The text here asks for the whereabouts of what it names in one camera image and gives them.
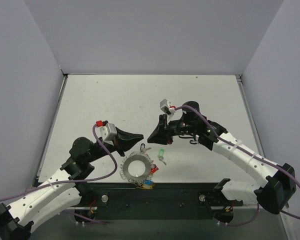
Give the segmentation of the black tagged key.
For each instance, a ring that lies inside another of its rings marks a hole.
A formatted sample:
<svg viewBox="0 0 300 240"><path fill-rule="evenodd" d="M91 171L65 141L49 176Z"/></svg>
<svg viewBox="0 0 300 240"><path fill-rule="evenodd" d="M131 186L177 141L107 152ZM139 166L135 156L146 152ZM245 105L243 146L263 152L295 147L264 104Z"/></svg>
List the black tagged key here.
<svg viewBox="0 0 300 240"><path fill-rule="evenodd" d="M151 147L147 147L144 143L141 143L140 144L140 152L141 153L145 153L146 151L148 151L148 150L150 150L151 149Z"/></svg>

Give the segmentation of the green tagged key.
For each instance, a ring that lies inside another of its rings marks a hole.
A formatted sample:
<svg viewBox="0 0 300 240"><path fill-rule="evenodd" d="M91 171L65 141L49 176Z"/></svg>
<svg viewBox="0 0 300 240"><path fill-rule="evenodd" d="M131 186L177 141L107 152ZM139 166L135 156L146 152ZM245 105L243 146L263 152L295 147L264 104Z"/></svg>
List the green tagged key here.
<svg viewBox="0 0 300 240"><path fill-rule="evenodd" d="M166 166L167 163L164 160L164 153L165 153L165 150L161 148L158 152L157 158L160 162L162 162Z"/></svg>

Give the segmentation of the metal disc with keyrings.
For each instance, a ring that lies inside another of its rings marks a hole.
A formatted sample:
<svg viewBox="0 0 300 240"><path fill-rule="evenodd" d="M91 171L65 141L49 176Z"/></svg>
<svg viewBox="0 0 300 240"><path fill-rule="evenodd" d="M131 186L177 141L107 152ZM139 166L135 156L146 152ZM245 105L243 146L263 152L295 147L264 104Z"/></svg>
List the metal disc with keyrings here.
<svg viewBox="0 0 300 240"><path fill-rule="evenodd" d="M150 181L155 168L154 161L142 151L132 152L120 165L120 177L138 187Z"/></svg>

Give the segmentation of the red tagged key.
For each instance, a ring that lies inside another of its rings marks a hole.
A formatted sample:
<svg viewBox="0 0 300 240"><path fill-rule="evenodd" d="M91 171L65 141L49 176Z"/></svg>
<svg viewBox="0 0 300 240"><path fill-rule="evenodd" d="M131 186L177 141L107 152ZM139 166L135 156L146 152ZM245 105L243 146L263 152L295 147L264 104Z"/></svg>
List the red tagged key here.
<svg viewBox="0 0 300 240"><path fill-rule="evenodd" d="M153 167L152 169L151 169L151 173L152 174L154 174L156 171L158 171L159 170L159 168L158 167Z"/></svg>

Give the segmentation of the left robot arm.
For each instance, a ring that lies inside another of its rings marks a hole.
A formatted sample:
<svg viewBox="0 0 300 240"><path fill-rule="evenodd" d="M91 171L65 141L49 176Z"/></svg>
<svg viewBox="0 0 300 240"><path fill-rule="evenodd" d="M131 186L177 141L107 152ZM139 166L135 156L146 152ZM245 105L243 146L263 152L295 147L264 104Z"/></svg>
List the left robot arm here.
<svg viewBox="0 0 300 240"><path fill-rule="evenodd" d="M104 156L112 158L113 152L123 157L144 138L106 121L99 128L101 137L95 142L86 137L77 138L69 151L70 157L44 183L18 194L16 201L9 204L0 200L2 240L27 240L53 216L78 204L90 204L94 191L87 177L95 169L91 163Z"/></svg>

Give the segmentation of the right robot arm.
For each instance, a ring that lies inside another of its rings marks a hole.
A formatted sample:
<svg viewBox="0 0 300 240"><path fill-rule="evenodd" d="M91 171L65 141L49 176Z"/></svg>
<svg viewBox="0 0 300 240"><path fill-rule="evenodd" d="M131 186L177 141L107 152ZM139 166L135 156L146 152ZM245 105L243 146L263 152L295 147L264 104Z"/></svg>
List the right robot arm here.
<svg viewBox="0 0 300 240"><path fill-rule="evenodd" d="M295 170L291 165L279 165L245 146L225 127L203 116L196 101L188 101L180 107L182 116L179 120L171 119L177 107L167 99L160 102L160 109L163 114L148 137L148 143L170 145L174 136L187 135L195 144L224 156L254 179L252 183L221 181L219 188L226 200L258 203L277 215L296 192Z"/></svg>

